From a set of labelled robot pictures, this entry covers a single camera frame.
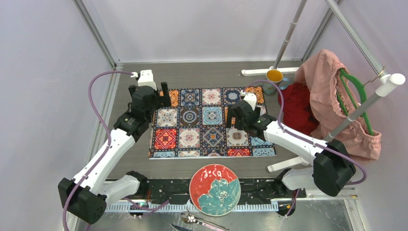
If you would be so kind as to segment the colourful patterned placemat cloth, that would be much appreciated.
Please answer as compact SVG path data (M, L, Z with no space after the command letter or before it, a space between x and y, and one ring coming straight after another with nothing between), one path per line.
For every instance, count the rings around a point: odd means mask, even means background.
M171 105L153 117L149 158L275 156L274 144L226 127L243 87L169 90Z

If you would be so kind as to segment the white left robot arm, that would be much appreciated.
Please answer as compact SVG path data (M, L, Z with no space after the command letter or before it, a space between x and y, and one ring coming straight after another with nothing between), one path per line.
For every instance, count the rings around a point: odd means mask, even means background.
M161 92L150 84L129 87L132 101L117 119L104 147L71 180L63 178L58 184L65 211L94 224L116 201L130 195L137 199L146 196L149 187L147 178L136 171L129 171L113 183L105 185L104 182L122 156L148 130L155 111L171 106L167 83L161 82L161 87Z

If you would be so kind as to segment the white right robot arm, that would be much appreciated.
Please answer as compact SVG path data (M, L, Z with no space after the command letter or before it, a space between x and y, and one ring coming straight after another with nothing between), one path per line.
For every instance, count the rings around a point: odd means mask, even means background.
M297 155L296 158L268 166L270 172L280 171L275 191L281 197L297 189L319 189L328 196L337 196L356 173L344 145L338 140L326 142L293 130L260 108L241 100L228 107L227 127L251 137L271 142Z

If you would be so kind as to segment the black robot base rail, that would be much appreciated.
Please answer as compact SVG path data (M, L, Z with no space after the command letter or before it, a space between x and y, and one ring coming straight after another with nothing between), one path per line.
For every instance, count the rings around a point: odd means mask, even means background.
M131 194L131 200L148 200L162 204L166 200L171 205L185 205L191 202L190 179L149 179L149 189L144 194ZM296 192L284 190L274 178L239 178L241 196L239 205L265 205L273 199L291 202Z

